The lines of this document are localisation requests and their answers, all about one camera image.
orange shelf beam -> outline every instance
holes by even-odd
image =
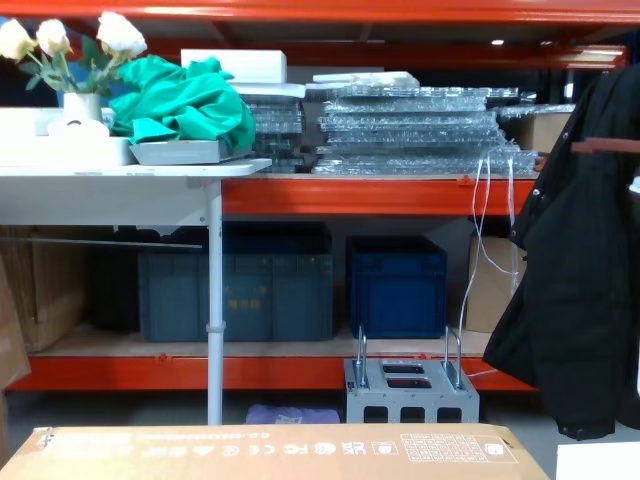
[[[516,180],[516,211],[533,180]],[[222,183],[227,214],[253,215],[446,215],[472,214],[474,181],[254,177]],[[476,213],[482,211],[486,182],[478,186]],[[492,180],[487,215],[507,215],[506,180]]]
[[[230,48],[219,40],[201,38],[148,39],[149,51],[178,60],[183,48]],[[299,67],[367,67],[434,69],[611,70],[629,63],[623,45],[414,45],[364,42],[236,42],[235,48],[282,50],[287,63]]]
[[[233,21],[367,23],[537,23],[638,25],[640,3],[629,0],[1,0],[4,15],[98,16],[113,10],[133,17]]]
[[[228,357],[227,390],[342,390],[340,357]],[[479,391],[533,391],[480,358],[464,358],[463,368]],[[155,391],[205,390],[203,357],[31,357],[31,375],[13,391]]]

white table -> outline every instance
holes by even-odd
[[[3,225],[207,225],[209,227],[208,422],[222,421],[222,180],[269,159],[213,166],[100,170],[1,167]]]

vase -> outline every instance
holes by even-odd
[[[86,120],[102,122],[100,95],[97,93],[65,93],[63,103],[63,119],[67,124]]]

gray storage bin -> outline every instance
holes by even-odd
[[[333,336],[330,254],[228,254],[223,269],[225,340]],[[208,275],[206,254],[140,254],[140,325],[146,341],[206,340]]]

plastic crate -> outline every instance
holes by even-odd
[[[369,338],[439,338],[446,320],[447,254],[424,237],[352,238],[351,328]]]
[[[225,340],[330,339],[333,257],[324,226],[224,228]],[[140,323],[146,341],[206,340],[208,269],[206,253],[140,255]]]

